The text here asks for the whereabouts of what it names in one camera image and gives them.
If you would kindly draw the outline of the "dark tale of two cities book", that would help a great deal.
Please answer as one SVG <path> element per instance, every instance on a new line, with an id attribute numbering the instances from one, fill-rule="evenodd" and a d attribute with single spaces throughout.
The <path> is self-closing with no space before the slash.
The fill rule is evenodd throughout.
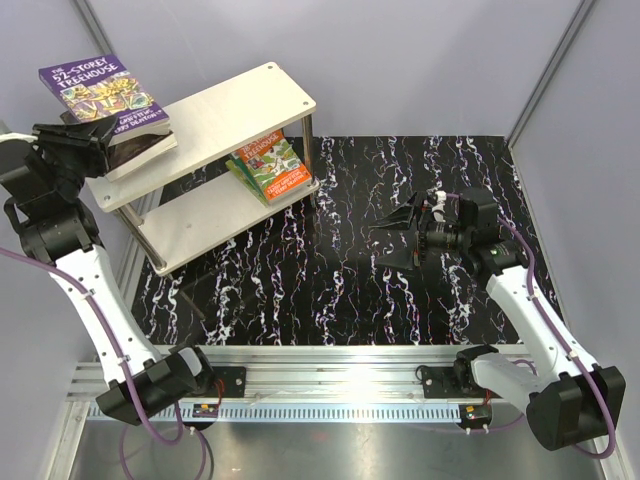
<path id="1" fill-rule="evenodd" d="M 80 122 L 69 114 L 60 124 L 76 123 Z M 172 130 L 171 120 L 170 127 L 170 133 L 164 136 L 142 135 L 115 146 L 110 142 L 109 170 L 101 177 L 106 178 L 110 182 L 115 182 L 132 174 L 156 157 L 175 148 L 177 146 L 177 139 Z"/>

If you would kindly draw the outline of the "purple 52-storey treehouse book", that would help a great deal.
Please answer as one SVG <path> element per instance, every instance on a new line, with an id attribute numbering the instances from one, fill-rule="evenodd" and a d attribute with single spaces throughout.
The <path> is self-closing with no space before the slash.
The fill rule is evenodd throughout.
<path id="1" fill-rule="evenodd" d="M 142 135 L 170 133 L 168 114 L 114 55 L 44 67 L 38 73 L 78 122 L 115 117 L 113 146 Z"/>

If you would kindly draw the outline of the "orange paperback book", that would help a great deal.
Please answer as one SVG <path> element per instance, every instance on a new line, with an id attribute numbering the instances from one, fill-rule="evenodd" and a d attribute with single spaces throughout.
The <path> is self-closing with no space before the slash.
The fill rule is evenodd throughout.
<path id="1" fill-rule="evenodd" d="M 281 129 L 232 152 L 231 159 L 250 177 L 269 204 L 284 199 L 312 182 L 307 167 Z"/>

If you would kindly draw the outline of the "green 65-storey treehouse book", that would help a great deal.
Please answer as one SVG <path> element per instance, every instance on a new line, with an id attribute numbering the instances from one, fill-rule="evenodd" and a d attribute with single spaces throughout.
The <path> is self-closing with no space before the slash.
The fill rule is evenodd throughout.
<path id="1" fill-rule="evenodd" d="M 225 166 L 229 172 L 231 172 L 264 206 L 268 206 L 269 203 L 260 189 L 251 181 L 250 177 L 245 174 L 233 160 L 226 160 Z"/>

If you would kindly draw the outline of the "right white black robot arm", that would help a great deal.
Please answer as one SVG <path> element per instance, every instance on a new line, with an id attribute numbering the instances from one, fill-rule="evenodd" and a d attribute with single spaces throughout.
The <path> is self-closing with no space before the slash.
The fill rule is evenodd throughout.
<path id="1" fill-rule="evenodd" d="M 538 286 L 533 250 L 490 190 L 416 192 L 372 226 L 414 234 L 410 246 L 377 259 L 383 268 L 418 273 L 431 253 L 457 255 L 532 357 L 527 370 L 489 344 L 463 349 L 452 366 L 458 393 L 491 392 L 507 401 L 549 451 L 584 453 L 583 443 L 606 438 L 606 447 L 589 457 L 603 460 L 615 452 L 626 380 L 617 367 L 601 366 L 559 318 Z"/>

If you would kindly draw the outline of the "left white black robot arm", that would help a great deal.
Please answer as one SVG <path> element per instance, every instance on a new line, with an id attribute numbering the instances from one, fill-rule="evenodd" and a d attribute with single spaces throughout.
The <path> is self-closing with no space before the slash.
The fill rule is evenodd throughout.
<path id="1" fill-rule="evenodd" d="M 162 355 L 142 333 L 115 280 L 92 212 L 80 199 L 86 179 L 104 175 L 114 116 L 66 125 L 36 124 L 1 136 L 3 206 L 23 250 L 20 260 L 46 270 L 74 305 L 100 357 L 108 389 L 100 411 L 129 425 L 192 395 L 203 397 L 215 373 L 200 348 Z"/>

